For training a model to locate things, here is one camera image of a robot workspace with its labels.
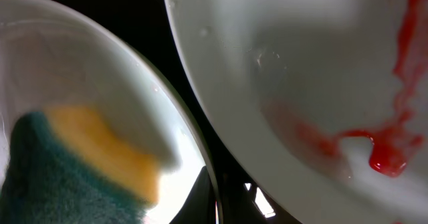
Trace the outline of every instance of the red sauce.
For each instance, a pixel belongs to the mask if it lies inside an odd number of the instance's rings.
[[[408,0],[397,41],[398,56],[393,74],[402,81],[403,88],[395,96],[395,115],[390,120],[376,128],[347,130],[326,136],[313,126],[291,118],[297,138],[332,158],[340,156],[340,139],[369,138],[373,144],[369,165],[384,175],[399,176],[423,143],[423,135],[410,132],[405,123],[413,117],[409,102],[428,68],[428,0]]]

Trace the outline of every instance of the white bowl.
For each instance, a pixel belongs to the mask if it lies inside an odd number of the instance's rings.
[[[147,213],[150,221],[169,223],[209,162],[190,112],[162,74],[59,3],[0,0],[0,80],[2,170],[14,122],[50,104],[95,104],[114,131],[162,160],[160,201]]]
[[[220,139],[285,210],[323,224],[428,221],[428,0],[415,2],[165,0]],[[392,126],[407,134],[387,135],[394,150],[379,142]]]

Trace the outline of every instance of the red smear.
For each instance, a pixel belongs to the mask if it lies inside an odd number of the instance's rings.
[[[423,143],[423,136],[405,129],[405,123],[413,117],[409,102],[428,68],[428,9],[425,2],[428,0],[408,0],[398,35],[398,56],[393,73],[402,81],[403,89],[394,99],[394,117],[373,129],[347,130],[331,137],[289,115],[294,132],[303,143],[324,156],[336,158],[340,156],[338,143],[342,138],[369,138],[373,144],[369,165],[374,170],[390,177],[397,177],[404,171]]]

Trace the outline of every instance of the green and yellow sponge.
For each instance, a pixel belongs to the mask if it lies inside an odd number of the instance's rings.
[[[156,158],[115,136],[97,111],[60,106],[19,119],[0,223],[141,223],[158,201]]]

